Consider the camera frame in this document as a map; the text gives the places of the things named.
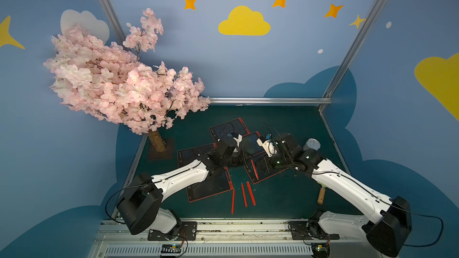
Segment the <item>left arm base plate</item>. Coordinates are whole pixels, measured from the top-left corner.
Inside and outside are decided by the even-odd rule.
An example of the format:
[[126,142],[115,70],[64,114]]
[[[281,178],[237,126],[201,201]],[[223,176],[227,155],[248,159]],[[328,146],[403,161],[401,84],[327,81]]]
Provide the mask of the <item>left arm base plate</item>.
[[167,233],[162,233],[158,230],[150,229],[148,233],[148,241],[176,241],[187,240],[194,241],[196,239],[197,223],[196,222],[179,222]]

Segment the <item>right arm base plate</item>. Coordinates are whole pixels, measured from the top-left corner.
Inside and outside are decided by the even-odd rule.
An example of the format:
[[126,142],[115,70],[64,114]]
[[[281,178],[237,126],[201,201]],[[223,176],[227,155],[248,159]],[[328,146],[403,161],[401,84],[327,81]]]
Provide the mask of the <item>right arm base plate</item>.
[[338,234],[327,234],[316,221],[290,221],[288,229],[293,240],[339,240]]

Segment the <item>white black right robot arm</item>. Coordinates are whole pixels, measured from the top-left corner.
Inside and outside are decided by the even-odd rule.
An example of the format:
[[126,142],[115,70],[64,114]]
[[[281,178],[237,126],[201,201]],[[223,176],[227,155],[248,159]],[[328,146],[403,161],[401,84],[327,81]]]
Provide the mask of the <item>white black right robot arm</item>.
[[273,167],[290,167],[304,173],[361,212],[361,216],[321,212],[317,220],[319,232],[358,238],[386,257],[398,257],[412,231],[411,206],[407,200],[390,198],[353,178],[319,154],[321,144],[316,139],[308,139],[301,147],[288,133],[278,140],[257,143]]

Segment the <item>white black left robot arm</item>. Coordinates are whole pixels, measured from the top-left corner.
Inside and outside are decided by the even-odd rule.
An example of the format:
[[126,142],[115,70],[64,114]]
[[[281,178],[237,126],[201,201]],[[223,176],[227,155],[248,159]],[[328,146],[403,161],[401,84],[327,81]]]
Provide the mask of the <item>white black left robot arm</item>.
[[145,230],[157,231],[167,239],[181,237],[182,221],[171,210],[161,207],[173,194],[202,183],[227,167],[239,167],[256,154],[258,146],[247,139],[223,138],[216,147],[197,155],[189,164],[173,171],[150,176],[141,173],[122,190],[116,208],[132,235]]

